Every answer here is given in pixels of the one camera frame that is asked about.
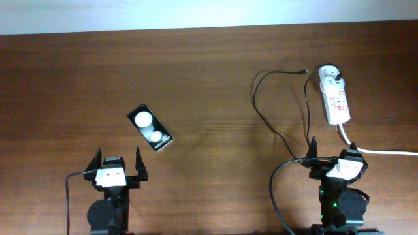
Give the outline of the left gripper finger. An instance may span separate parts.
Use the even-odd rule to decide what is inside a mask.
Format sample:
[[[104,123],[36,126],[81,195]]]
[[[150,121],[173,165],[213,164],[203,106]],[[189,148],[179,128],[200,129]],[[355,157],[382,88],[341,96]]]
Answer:
[[[148,172],[142,160],[142,156],[140,153],[140,148],[137,146],[136,148],[136,160],[135,160],[135,169],[138,172],[138,176],[147,176]]]
[[[101,167],[101,163],[102,163],[102,153],[101,153],[101,149],[98,148],[98,150],[96,151],[93,159],[91,160],[91,162],[88,164],[86,171],[93,171],[93,170],[97,170]]]

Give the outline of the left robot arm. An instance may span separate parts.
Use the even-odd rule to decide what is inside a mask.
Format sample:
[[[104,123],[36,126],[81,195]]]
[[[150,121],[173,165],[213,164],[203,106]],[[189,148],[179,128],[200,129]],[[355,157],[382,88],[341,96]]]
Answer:
[[[142,181],[148,180],[148,172],[140,150],[135,153],[137,174],[128,176],[123,157],[103,159],[98,150],[88,164],[84,179],[104,194],[104,198],[94,202],[88,209],[87,220],[91,234],[126,234],[129,221],[129,191],[139,189]]]

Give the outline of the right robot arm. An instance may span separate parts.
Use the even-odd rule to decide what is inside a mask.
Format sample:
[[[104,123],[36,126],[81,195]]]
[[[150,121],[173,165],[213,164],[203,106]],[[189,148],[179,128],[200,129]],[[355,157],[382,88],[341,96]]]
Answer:
[[[310,169],[309,178],[321,182],[321,222],[313,224],[309,234],[383,234],[376,229],[360,229],[364,225],[363,215],[370,197],[349,185],[361,178],[368,169],[368,163],[354,143],[343,149],[338,156],[321,160],[318,157],[317,140],[313,137],[302,165]]]

